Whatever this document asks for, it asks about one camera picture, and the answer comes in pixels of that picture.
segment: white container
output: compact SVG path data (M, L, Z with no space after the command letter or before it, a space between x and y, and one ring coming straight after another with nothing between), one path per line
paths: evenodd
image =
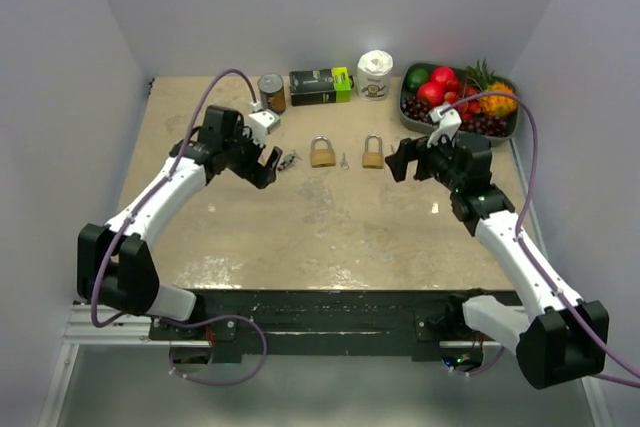
M358 62L356 87L358 95L365 100L382 100L391 88L393 58L382 50L367 52Z

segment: padlock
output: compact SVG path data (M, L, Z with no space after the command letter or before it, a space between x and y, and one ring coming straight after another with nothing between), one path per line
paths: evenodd
M369 152L369 140L378 140L378 152ZM364 141L364 154L362 154L362 167L365 169L382 169L384 156L382 155L382 137L376 134L367 135Z
M316 149L318 141L324 141L327 144L326 149ZM331 147L331 141L326 137L316 137L311 141L311 167L333 167L336 165L336 153Z

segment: green fruit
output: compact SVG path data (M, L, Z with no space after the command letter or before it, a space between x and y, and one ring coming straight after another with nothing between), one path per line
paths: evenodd
M407 74L407 78L405 80L405 87L409 92L415 94L416 91L420 88L422 84L424 84L427 80L429 80L429 72L426 69L422 69L420 67L411 70Z

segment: pineapple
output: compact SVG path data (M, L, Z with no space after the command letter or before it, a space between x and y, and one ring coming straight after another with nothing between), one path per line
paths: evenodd
M467 67L467 78L478 86L478 90L497 90L501 92L507 92L513 94L513 89L504 82L500 82L495 77L495 72L489 70L487 61L483 60L476 63L476 67ZM517 108L518 103L503 97L501 95L488 95L478 99L482 112L487 115L499 115L500 117L508 117L513 114Z

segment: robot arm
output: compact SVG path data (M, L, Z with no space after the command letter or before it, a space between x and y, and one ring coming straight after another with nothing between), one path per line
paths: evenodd
M401 182L409 162L417 161L415 180L434 178L451 191L454 215L496 258L524 307L524 312L518 312L492 296L474 292L450 309L447 323L457 332L479 331L498 341L516 356L524 376L536 388L601 372L605 353L570 315L520 246L515 208L491 183L489 141L475 134L456 135L460 117L447 107L432 111L438 128L431 136L402 140L386 163L396 182ZM600 302L585 302L526 232L518 235L542 271L606 342L609 317Z
M128 207L105 225L87 224L82 229L78 237L78 294L91 298L107 247L126 225L103 279L100 301L133 315L189 320L198 308L196 295L160 283L150 250L184 204L224 169L231 169L259 189L274 182L282 151L274 148L266 165L259 159L267 136L278 125L279 118L272 112L254 112L245 123L239 112L208 107L202 126L192 132L192 136L197 133L196 140L189 141L173 174L170 169L182 142L173 147L160 173ZM134 208L147 197L133 215Z

